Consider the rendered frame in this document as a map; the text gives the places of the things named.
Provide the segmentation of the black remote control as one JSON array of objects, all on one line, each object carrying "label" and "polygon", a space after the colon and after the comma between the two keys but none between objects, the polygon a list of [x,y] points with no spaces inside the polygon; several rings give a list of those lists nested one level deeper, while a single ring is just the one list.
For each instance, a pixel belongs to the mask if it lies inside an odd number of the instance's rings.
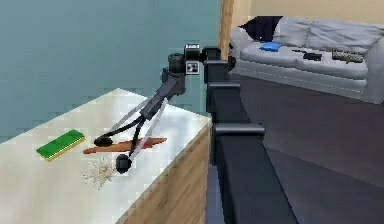
[{"label": "black remote control", "polygon": [[322,54],[317,54],[317,53],[311,53],[311,52],[307,52],[307,51],[303,51],[303,50],[292,50],[293,52],[297,52],[297,53],[303,53],[303,59],[306,59],[306,60],[312,60],[312,61],[321,61],[322,59]]}]

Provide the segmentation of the blue cloth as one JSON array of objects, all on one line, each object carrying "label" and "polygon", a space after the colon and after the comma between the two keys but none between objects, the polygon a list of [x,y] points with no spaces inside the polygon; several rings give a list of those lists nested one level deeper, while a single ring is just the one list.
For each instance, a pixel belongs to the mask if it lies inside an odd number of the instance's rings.
[{"label": "blue cloth", "polygon": [[281,48],[281,44],[277,42],[266,42],[261,47],[260,50],[270,51],[270,52],[278,52]]}]

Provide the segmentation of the grey sofa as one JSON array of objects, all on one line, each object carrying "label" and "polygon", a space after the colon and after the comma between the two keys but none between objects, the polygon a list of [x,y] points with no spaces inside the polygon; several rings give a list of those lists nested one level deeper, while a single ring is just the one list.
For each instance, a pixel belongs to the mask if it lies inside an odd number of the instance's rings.
[{"label": "grey sofa", "polygon": [[[260,50],[266,42],[253,40],[240,26],[234,28],[230,33],[230,55],[236,59],[233,72],[384,103],[384,25],[281,16],[271,42],[281,44],[278,52]],[[304,54],[295,49],[322,54],[322,59],[303,59]],[[359,53],[364,61],[333,60],[334,50]]]}]

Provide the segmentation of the dark blue cushion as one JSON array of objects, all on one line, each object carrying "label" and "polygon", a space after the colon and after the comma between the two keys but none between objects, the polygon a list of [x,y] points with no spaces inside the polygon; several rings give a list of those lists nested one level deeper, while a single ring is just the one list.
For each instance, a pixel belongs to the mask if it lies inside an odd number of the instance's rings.
[{"label": "dark blue cushion", "polygon": [[240,28],[244,29],[255,41],[271,42],[280,19],[281,16],[256,16],[240,25]]}]

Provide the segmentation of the mottled olive remote control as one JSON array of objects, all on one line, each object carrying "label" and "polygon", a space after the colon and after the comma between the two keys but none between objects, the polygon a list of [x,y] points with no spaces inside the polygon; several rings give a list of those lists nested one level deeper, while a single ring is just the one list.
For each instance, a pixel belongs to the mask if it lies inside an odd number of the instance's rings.
[{"label": "mottled olive remote control", "polygon": [[359,53],[348,52],[348,51],[338,51],[338,50],[334,50],[332,52],[332,59],[345,61],[346,63],[350,63],[350,62],[362,63],[364,61],[363,56]]}]

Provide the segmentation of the pale spiky cluster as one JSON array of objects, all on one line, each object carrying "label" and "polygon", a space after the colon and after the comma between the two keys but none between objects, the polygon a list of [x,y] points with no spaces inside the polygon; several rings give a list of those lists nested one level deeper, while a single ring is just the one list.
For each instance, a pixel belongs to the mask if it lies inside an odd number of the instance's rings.
[{"label": "pale spiky cluster", "polygon": [[101,190],[105,183],[111,182],[116,174],[114,157],[112,155],[103,156],[88,163],[88,169],[83,174],[83,182]]}]

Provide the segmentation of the green book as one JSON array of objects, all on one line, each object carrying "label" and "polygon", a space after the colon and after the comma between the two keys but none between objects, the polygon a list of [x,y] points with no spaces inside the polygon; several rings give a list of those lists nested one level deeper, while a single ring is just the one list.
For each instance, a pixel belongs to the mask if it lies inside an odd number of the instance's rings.
[{"label": "green book", "polygon": [[46,161],[51,162],[84,140],[85,136],[83,133],[72,129],[39,147],[36,152]]}]

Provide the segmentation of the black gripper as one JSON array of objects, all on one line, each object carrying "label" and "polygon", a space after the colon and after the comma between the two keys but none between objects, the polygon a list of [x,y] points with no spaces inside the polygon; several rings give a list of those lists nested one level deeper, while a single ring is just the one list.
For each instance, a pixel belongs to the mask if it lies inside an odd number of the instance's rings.
[{"label": "black gripper", "polygon": [[[150,100],[146,99],[142,101],[139,105],[124,115],[109,131],[94,140],[94,144],[97,147],[109,147],[113,144],[113,141],[111,140],[112,136],[137,125],[129,153],[120,154],[116,158],[116,171],[119,174],[124,174],[131,168],[133,160],[144,148],[145,143],[149,140],[153,130],[158,125],[168,100],[172,99],[174,96],[179,96],[185,93],[185,76],[184,55],[181,53],[170,54],[168,56],[168,66],[164,68],[161,73],[162,85],[156,91],[154,96]],[[125,124],[125,122],[140,109],[142,109],[140,111],[141,116],[131,123]],[[151,125],[145,136],[142,139],[139,139],[139,133],[146,121],[151,121]]]}]

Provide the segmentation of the wooden cabinet with white top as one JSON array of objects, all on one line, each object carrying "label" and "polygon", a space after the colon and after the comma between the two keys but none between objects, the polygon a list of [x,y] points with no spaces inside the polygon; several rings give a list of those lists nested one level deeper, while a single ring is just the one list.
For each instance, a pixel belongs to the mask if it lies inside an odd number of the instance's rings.
[{"label": "wooden cabinet with white top", "polygon": [[114,136],[150,134],[125,174],[113,153],[88,153],[143,96],[116,89],[0,144],[0,224],[204,224],[211,121],[171,105]]}]

